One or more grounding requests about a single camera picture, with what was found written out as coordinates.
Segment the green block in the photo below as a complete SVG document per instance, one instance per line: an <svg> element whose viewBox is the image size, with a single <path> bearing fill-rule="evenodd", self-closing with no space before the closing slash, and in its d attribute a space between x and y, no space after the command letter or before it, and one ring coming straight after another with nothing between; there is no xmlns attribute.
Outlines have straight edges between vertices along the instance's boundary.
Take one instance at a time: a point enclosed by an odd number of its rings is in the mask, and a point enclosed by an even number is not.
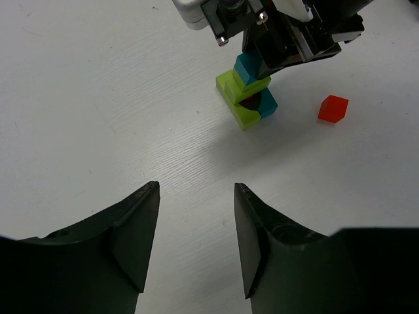
<svg viewBox="0 0 419 314"><path fill-rule="evenodd" d="M230 74L230 78L228 78L225 82L225 89L228 98L233 103L233 105L237 105L239 102L249 98L252 95L264 90L268 87L270 83L270 77L267 77L263 80L257 80L254 83L251 83L247 90L241 91L240 87L237 85L236 81L233 78L232 72Z"/></svg>
<svg viewBox="0 0 419 314"><path fill-rule="evenodd" d="M242 130L244 130L258 123L261 119L261 115L257 111L248 110L246 108L243 108L239 104L234 105L231 102L230 98L227 96L227 93L225 92L225 87L227 85L227 82L233 79L232 72L233 70L230 70L217 77L217 89L224 98L225 103L229 107L238 125L241 127Z"/></svg>
<svg viewBox="0 0 419 314"><path fill-rule="evenodd" d="M251 90L252 88L256 87L258 84L268 84L269 85L269 83L270 83L270 77L266 77L263 80L257 80L256 82L253 82L249 85L245 85L236 69L233 69L233 79L234 79L234 81L236 82L236 84L238 85L239 89L242 92L246 92L248 90Z"/></svg>

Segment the black plastic part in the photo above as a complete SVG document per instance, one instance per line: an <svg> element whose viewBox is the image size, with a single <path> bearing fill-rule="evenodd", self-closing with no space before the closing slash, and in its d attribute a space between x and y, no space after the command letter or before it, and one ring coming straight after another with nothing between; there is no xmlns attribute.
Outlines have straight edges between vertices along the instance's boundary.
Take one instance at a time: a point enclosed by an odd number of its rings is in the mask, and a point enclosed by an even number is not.
<svg viewBox="0 0 419 314"><path fill-rule="evenodd" d="M0 313L134 314L144 291L158 182L46 238L0 237Z"/></svg>
<svg viewBox="0 0 419 314"><path fill-rule="evenodd" d="M333 34L364 31L363 20L357 12L370 2L372 0L307 1L314 15L308 23L288 17L268 3L264 8L268 20L260 26L252 24L244 31L243 52L256 48L263 59L256 79L338 54L341 48L333 41Z"/></svg>
<svg viewBox="0 0 419 314"><path fill-rule="evenodd" d="M215 38L229 39L256 22L256 17L263 10L259 0L244 0L240 7L229 10L220 0L209 0L202 6L202 11L211 27Z"/></svg>
<svg viewBox="0 0 419 314"><path fill-rule="evenodd" d="M236 184L234 212L253 314L419 313L419 229L314 232Z"/></svg>

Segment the red block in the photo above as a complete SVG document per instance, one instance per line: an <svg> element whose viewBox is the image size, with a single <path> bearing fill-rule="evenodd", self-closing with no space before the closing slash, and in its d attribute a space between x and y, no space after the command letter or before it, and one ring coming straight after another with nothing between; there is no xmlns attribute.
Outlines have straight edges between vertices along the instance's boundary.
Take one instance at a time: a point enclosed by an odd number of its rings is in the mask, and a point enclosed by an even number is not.
<svg viewBox="0 0 419 314"><path fill-rule="evenodd" d="M318 118L332 123L341 121L345 117L348 104L349 100L330 95L321 104Z"/></svg>

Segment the white surface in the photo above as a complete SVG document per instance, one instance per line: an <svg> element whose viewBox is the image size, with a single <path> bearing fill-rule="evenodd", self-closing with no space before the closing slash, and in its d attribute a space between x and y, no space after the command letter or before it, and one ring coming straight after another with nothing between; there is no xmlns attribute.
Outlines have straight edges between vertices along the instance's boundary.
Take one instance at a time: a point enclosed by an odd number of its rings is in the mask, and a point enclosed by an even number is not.
<svg viewBox="0 0 419 314"><path fill-rule="evenodd" d="M215 89L241 38L219 48L165 0L1 1L0 232L45 236L159 180L137 313L250 314L235 182L326 234L419 225L419 13L362 15L337 57L274 75L280 108L242 132ZM350 100L336 126L316 118L329 94Z"/></svg>

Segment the block tower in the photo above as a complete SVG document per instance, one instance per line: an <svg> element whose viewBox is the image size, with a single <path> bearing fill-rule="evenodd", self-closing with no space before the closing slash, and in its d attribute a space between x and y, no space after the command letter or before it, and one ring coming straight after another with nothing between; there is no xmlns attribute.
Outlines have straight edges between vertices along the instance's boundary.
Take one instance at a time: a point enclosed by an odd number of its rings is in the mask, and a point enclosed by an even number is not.
<svg viewBox="0 0 419 314"><path fill-rule="evenodd" d="M233 70L217 77L217 88L243 130L278 108L268 89L270 77L256 79L260 64L258 51L244 52L237 57Z"/></svg>

